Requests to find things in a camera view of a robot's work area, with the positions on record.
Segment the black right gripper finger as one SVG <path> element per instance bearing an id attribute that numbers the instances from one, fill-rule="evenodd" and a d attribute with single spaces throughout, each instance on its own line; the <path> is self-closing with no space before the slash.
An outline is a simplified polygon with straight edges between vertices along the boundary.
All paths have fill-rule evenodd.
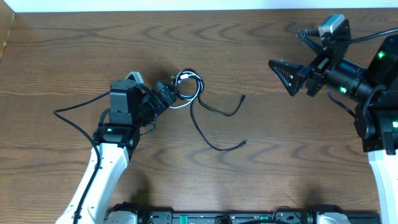
<path id="1" fill-rule="evenodd" d="M 290 96 L 295 96 L 303 87 L 305 82 L 305 75 L 302 74 L 305 69 L 304 64 L 269 60 L 269 67 L 281 80 Z"/>
<path id="2" fill-rule="evenodd" d="M 297 37 L 303 42 L 303 44 L 309 47 L 315 53 L 323 51 L 323 47 L 318 43 L 312 41 L 310 37 L 319 37 L 320 33 L 318 30 L 300 30 Z"/>

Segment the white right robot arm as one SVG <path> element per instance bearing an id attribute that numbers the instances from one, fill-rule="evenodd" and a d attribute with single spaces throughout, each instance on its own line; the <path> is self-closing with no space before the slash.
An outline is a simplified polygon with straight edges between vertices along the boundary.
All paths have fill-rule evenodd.
<path id="1" fill-rule="evenodd" d="M 270 69 L 290 96 L 306 87 L 307 95 L 314 97 L 327 86 L 357 103 L 354 110 L 337 104 L 354 118 L 368 155 L 382 223 L 397 223 L 397 29 L 354 39 L 344 15 L 331 14 L 317 30 L 301 30 L 297 36 L 316 53 L 315 59 L 307 66 L 270 60 Z M 351 44 L 380 36 L 385 39 L 368 68 L 346 59 Z"/>

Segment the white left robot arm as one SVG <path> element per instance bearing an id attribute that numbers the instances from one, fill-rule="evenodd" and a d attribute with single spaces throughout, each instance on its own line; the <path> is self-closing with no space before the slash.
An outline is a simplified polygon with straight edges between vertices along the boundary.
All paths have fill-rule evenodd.
<path id="1" fill-rule="evenodd" d="M 57 223 L 104 222 L 116 184 L 140 140 L 140 129 L 176 101 L 177 88 L 173 83 L 157 82 L 155 89 L 148 89 L 128 78 L 112 82 L 107 95 L 110 107 L 87 137 L 93 146 L 88 167 Z"/>

